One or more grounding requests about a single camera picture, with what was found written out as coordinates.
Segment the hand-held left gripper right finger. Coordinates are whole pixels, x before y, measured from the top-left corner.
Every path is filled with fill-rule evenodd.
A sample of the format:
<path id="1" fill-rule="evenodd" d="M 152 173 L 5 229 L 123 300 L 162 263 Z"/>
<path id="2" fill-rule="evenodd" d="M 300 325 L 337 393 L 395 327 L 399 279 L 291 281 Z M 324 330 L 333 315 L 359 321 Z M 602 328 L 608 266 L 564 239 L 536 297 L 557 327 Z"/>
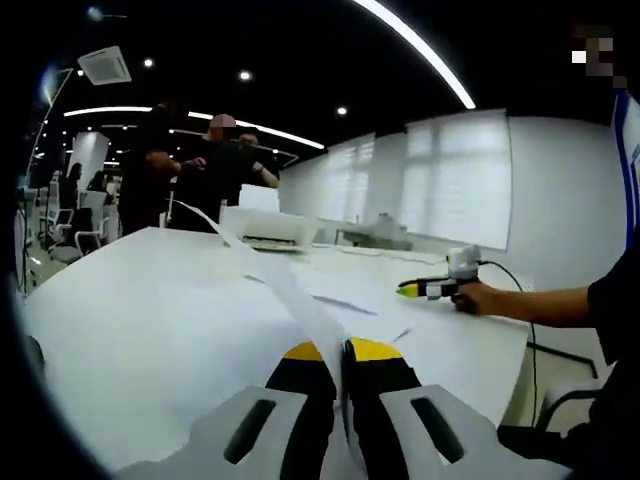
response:
<path id="1" fill-rule="evenodd" d="M 505 448 L 492 422 L 439 385 L 421 386 L 395 349 L 343 344 L 347 440 L 371 479 L 567 479 L 568 468 Z"/>

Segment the person's right hand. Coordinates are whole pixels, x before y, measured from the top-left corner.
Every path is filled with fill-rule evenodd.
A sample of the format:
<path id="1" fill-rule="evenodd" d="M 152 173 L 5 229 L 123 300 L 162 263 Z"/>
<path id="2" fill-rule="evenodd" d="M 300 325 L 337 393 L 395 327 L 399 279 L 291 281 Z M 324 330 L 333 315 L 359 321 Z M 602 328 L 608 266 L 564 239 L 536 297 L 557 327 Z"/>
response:
<path id="1" fill-rule="evenodd" d="M 482 282 L 461 284 L 451 297 L 456 310 L 473 315 L 494 315 L 498 290 Z"/>

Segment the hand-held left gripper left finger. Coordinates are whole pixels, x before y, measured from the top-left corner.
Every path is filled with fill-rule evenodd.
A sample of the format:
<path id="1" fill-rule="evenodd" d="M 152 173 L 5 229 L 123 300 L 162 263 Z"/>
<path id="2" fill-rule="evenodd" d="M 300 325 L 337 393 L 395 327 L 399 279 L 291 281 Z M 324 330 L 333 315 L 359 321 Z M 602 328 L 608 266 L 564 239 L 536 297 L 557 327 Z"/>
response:
<path id="1" fill-rule="evenodd" d="M 287 351 L 266 382 L 197 420 L 184 447 L 119 479 L 317 479 L 333 428 L 336 388 L 315 345 Z"/>

